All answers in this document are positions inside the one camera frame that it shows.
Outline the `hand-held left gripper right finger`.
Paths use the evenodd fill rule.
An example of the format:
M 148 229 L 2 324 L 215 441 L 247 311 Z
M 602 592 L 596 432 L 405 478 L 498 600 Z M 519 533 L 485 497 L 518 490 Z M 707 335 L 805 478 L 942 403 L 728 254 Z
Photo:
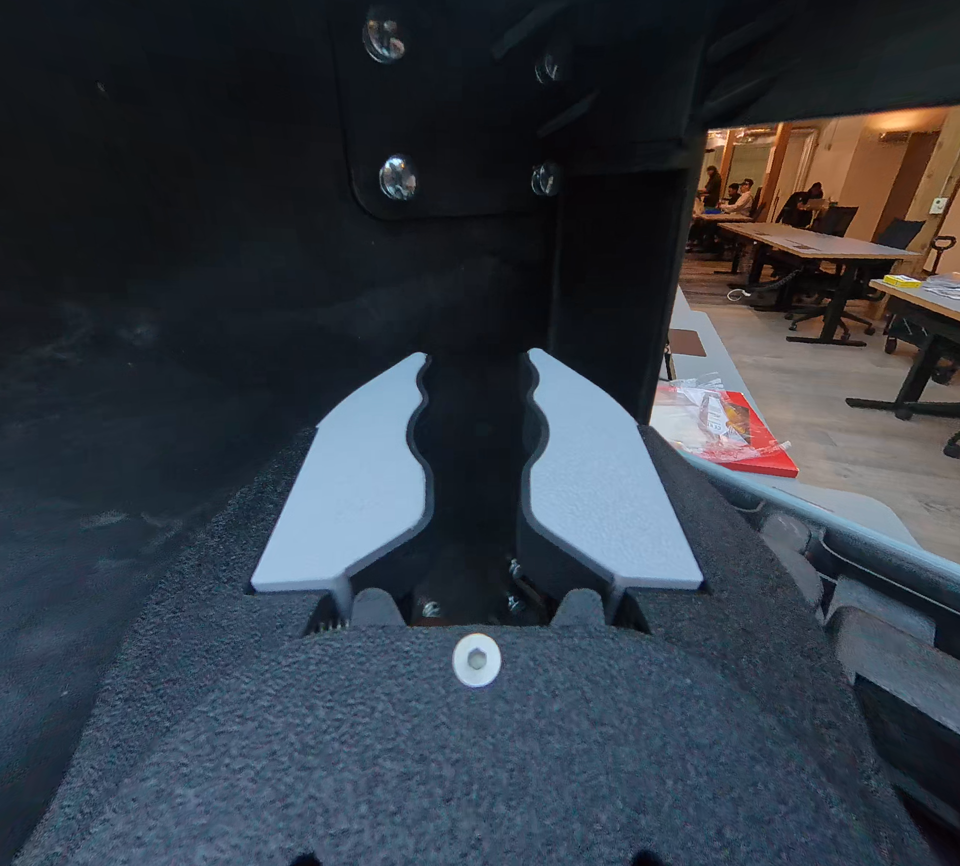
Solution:
M 705 575 L 639 424 L 593 381 L 542 348 L 522 357 L 517 561 L 559 607 L 599 596 L 614 622 L 630 590 L 696 594 Z

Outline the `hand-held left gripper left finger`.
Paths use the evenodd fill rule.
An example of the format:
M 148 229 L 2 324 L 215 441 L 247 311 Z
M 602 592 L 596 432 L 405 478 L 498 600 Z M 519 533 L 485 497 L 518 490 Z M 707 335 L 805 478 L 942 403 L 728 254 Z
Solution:
M 325 592 L 349 620 L 363 590 L 354 579 L 426 528 L 434 480 L 414 428 L 428 366 L 426 353 L 411 353 L 318 422 L 251 574 L 255 594 Z

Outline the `far office desk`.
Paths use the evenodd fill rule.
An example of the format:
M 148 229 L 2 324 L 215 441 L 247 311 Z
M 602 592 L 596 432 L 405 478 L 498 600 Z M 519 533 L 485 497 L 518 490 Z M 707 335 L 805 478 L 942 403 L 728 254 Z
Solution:
M 722 246 L 722 241 L 719 238 L 722 228 L 752 222 L 753 218 L 749 215 L 705 210 L 702 214 L 695 215 L 691 220 L 685 251 L 687 253 L 716 253 Z

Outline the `long wooden office desk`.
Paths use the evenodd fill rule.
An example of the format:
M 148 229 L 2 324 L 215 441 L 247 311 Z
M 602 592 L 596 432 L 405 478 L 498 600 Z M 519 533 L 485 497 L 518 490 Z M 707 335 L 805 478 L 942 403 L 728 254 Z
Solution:
M 756 284 L 759 280 L 766 254 L 777 251 L 798 260 L 801 263 L 811 262 L 819 265 L 822 262 L 839 264 L 841 271 L 836 276 L 834 295 L 825 306 L 821 306 L 822 329 L 818 336 L 788 335 L 789 343 L 805 345 L 823 345 L 832 347 L 865 348 L 867 343 L 853 339 L 850 332 L 837 335 L 843 326 L 844 313 L 853 293 L 858 278 L 865 275 L 871 263 L 880 262 L 894 265 L 899 262 L 918 260 L 923 265 L 927 253 L 924 251 L 896 248 L 863 240 L 836 237 L 802 230 L 782 224 L 721 224 L 721 230 L 739 239 L 748 240 L 759 247 L 754 254 L 749 273 L 748 284 Z

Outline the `wooden desk with black legs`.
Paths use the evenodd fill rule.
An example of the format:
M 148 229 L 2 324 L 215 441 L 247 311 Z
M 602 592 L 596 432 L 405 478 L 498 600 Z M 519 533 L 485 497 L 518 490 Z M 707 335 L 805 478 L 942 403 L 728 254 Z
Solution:
M 870 281 L 870 287 L 892 299 L 888 311 L 894 319 L 914 322 L 925 336 L 894 400 L 848 397 L 846 405 L 854 409 L 890 412 L 901 421 L 909 421 L 915 415 L 958 420 L 958 401 L 921 400 L 939 360 L 949 353 L 958 353 L 958 301 L 934 293 L 925 284 L 901 287 L 875 279 Z

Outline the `black square cart post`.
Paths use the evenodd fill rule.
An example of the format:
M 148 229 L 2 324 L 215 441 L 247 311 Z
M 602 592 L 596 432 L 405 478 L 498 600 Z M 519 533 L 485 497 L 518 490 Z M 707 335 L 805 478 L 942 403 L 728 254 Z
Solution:
M 561 189 L 546 351 L 648 424 L 699 168 L 570 176 Z

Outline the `black metal corner bracket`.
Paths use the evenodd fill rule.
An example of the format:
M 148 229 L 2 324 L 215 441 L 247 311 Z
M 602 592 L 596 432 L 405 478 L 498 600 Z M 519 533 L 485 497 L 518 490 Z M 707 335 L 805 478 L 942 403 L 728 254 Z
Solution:
M 342 138 L 357 202 L 387 221 L 504 216 L 534 204 L 540 129 L 570 50 L 570 0 L 327 0 Z

